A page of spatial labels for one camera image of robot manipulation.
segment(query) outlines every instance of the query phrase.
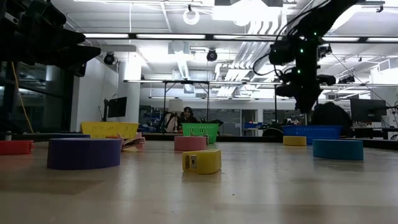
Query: table surface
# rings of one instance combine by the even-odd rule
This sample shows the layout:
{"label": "table surface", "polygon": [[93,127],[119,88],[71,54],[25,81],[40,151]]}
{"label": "table surface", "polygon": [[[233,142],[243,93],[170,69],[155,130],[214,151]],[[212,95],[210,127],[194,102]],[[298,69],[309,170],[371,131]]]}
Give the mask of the table surface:
{"label": "table surface", "polygon": [[0,157],[0,223],[397,223],[398,154],[314,159],[278,143],[216,143],[223,168],[183,173],[173,142],[147,142],[118,167],[46,169],[47,150]]}

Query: security camera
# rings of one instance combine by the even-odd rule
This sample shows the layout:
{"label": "security camera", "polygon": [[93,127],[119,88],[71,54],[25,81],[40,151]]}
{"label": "security camera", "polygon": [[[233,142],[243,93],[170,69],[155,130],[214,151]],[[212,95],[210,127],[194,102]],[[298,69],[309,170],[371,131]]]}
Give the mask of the security camera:
{"label": "security camera", "polygon": [[210,49],[209,52],[207,53],[207,61],[214,62],[215,60],[217,60],[216,50]]}
{"label": "security camera", "polygon": [[104,57],[104,63],[107,65],[114,65],[118,60],[114,57],[114,52],[107,52]]}

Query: ceiling light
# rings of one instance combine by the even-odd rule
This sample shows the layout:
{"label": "ceiling light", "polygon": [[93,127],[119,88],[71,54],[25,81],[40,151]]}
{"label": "ceiling light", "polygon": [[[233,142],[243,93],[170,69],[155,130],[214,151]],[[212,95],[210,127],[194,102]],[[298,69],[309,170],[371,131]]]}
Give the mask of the ceiling light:
{"label": "ceiling light", "polygon": [[129,34],[83,34],[88,39],[128,39]]}
{"label": "ceiling light", "polygon": [[241,84],[246,84],[246,82],[217,82],[217,81],[210,81],[210,84],[230,84],[230,85],[241,85]]}
{"label": "ceiling light", "polygon": [[240,0],[230,6],[214,6],[211,15],[216,21],[271,21],[282,12],[282,7],[268,7],[261,0]]}
{"label": "ceiling light", "polygon": [[275,41],[274,35],[214,35],[215,40],[253,40],[253,41]]}
{"label": "ceiling light", "polygon": [[367,42],[391,42],[391,43],[397,43],[398,38],[397,37],[370,37],[366,40]]}
{"label": "ceiling light", "polygon": [[125,80],[124,82],[129,82],[129,83],[163,83],[162,80]]}
{"label": "ceiling light", "polygon": [[325,42],[357,42],[359,37],[322,37]]}
{"label": "ceiling light", "polygon": [[203,40],[206,38],[206,35],[198,35],[198,34],[137,34],[138,39],[169,39],[169,40],[178,40],[178,39],[190,39],[190,40]]}

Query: person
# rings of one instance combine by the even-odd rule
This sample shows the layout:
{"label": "person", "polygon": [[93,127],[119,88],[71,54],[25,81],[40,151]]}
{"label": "person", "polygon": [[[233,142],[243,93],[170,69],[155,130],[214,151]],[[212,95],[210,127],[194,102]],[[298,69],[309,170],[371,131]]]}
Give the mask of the person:
{"label": "person", "polygon": [[184,112],[181,113],[178,118],[178,129],[182,129],[182,123],[200,123],[194,116],[191,107],[184,108]]}
{"label": "person", "polygon": [[343,127],[340,132],[341,136],[353,135],[351,129],[353,120],[343,108],[332,102],[316,105],[311,122],[313,125],[340,125]]}

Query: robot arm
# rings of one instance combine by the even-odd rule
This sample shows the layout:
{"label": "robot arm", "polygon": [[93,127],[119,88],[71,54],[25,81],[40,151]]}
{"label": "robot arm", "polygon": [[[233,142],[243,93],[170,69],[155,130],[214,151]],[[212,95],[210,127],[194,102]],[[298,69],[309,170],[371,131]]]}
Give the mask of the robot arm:
{"label": "robot arm", "polygon": [[269,56],[273,65],[285,65],[293,60],[296,66],[290,73],[282,74],[281,86],[276,89],[279,96],[294,97],[296,110],[302,113],[311,111],[322,90],[321,83],[333,85],[334,77],[317,76],[318,46],[324,36],[345,10],[365,0],[326,0],[320,6],[314,7],[300,22],[282,39],[271,46]]}

